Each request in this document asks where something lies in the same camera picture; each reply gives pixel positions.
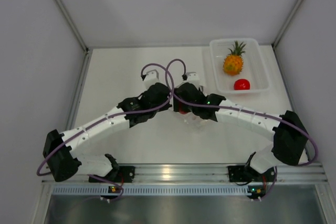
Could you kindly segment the clear zip top bag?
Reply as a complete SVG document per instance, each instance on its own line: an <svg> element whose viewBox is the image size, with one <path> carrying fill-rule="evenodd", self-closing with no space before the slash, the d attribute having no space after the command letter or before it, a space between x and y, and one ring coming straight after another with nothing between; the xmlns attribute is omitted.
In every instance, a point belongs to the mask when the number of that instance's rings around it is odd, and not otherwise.
<svg viewBox="0 0 336 224"><path fill-rule="evenodd" d="M180 112L173 112L173 115L188 127L196 130L203 129L209 123L209 120L201 119L199 116L196 116L191 112L185 114Z"/></svg>

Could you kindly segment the fake pineapple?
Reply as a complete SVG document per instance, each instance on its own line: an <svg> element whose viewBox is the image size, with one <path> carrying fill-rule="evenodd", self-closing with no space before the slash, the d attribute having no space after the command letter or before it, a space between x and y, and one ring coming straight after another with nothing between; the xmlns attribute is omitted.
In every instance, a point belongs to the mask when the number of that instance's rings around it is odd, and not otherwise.
<svg viewBox="0 0 336 224"><path fill-rule="evenodd" d="M223 62L223 72L229 76L239 75L244 67L242 55L245 51L246 43L234 41L233 48L229 48L230 53Z"/></svg>

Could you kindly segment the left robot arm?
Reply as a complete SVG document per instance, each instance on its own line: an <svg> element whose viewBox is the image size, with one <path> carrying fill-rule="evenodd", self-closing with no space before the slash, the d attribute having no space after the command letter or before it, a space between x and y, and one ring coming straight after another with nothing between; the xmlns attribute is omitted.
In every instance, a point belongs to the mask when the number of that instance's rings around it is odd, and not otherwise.
<svg viewBox="0 0 336 224"><path fill-rule="evenodd" d="M153 118L170 107L170 90L162 83L148 87L138 97L126 98L105 115L72 130L47 134L43 149L44 163L56 182L75 175L90 175L89 181L112 182L117 179L120 166L110 154L87 155L90 145L122 130Z"/></svg>

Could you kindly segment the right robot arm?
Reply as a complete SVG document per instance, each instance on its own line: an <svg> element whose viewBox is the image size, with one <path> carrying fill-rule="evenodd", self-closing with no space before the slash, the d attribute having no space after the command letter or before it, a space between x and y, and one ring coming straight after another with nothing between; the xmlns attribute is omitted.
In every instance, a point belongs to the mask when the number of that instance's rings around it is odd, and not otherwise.
<svg viewBox="0 0 336 224"><path fill-rule="evenodd" d="M307 131L292 111L283 115L269 115L238 105L218 94L205 95L189 82L174 89L174 111L193 113L203 120L231 123L257 133L271 144L253 152L246 162L245 174L258 180L268 169L279 164L299 165L307 143Z"/></svg>

